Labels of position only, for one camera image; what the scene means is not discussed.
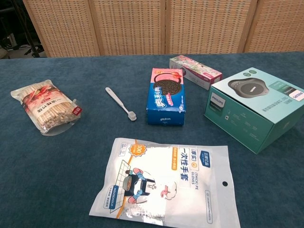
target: blue box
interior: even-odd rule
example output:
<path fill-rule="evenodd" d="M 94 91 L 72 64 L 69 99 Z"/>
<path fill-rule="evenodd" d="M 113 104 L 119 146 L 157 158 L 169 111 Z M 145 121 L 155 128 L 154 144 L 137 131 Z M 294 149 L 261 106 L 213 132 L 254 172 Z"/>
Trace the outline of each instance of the blue box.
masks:
<path fill-rule="evenodd" d="M 186 102 L 181 69 L 153 68 L 146 110 L 148 124 L 184 125 Z"/>

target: speaker image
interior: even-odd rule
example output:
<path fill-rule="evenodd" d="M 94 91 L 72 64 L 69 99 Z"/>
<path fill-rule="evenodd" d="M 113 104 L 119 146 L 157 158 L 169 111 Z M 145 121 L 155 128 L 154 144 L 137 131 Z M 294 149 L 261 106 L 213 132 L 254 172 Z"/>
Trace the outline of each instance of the speaker image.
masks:
<path fill-rule="evenodd" d="M 237 79 L 228 82 L 237 95 L 243 98 L 253 98 L 268 94 L 269 89 L 263 80 L 258 78 Z"/>

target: woven screen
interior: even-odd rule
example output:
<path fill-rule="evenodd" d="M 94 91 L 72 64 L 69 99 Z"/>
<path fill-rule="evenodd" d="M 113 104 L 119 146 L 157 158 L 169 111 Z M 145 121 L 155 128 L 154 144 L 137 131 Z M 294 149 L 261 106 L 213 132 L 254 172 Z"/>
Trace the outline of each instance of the woven screen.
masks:
<path fill-rule="evenodd" d="M 101 54 L 163 54 L 165 0 L 89 0 Z"/>
<path fill-rule="evenodd" d="M 241 52 L 255 7 L 254 0 L 167 0 L 166 53 Z"/>
<path fill-rule="evenodd" d="M 304 51 L 304 0 L 260 0 L 245 51 Z"/>
<path fill-rule="evenodd" d="M 23 0 L 48 57 L 100 55 L 88 0 Z"/>

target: table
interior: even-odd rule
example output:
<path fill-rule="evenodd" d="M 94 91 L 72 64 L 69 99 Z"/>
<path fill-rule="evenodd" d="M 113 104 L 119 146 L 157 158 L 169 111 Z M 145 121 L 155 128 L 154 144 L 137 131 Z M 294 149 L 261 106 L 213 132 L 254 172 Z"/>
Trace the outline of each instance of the table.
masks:
<path fill-rule="evenodd" d="M 256 67 L 304 88 L 304 52 L 187 55 L 231 76 Z M 183 127 L 146 123 L 153 67 L 173 55 L 0 60 L 0 227 L 143 227 L 90 217 L 117 137 L 156 143 L 228 145 L 240 224 L 246 228 L 303 227 L 304 118 L 253 154 L 203 116 L 208 91 L 185 80 Z M 82 103 L 81 119 L 57 136 L 42 136 L 10 91 L 51 79 Z M 137 120 L 110 98 L 110 87 Z M 146 224 L 145 227 L 156 227 Z"/>

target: oreo box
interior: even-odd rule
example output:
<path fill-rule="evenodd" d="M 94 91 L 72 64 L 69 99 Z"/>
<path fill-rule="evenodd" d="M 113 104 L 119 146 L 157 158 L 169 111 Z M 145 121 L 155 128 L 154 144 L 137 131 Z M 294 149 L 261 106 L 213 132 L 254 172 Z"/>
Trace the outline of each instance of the oreo box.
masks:
<path fill-rule="evenodd" d="M 303 114 L 303 89 L 255 68 L 213 84 L 205 111 L 254 153 L 291 129 Z"/>
<path fill-rule="evenodd" d="M 171 58 L 169 66 L 173 69 L 182 69 L 182 75 L 186 79 L 207 90 L 211 84 L 220 81 L 223 77 L 221 72 L 183 55 Z"/>
<path fill-rule="evenodd" d="M 182 70 L 152 70 L 147 103 L 148 124 L 184 125 L 186 102 Z"/>

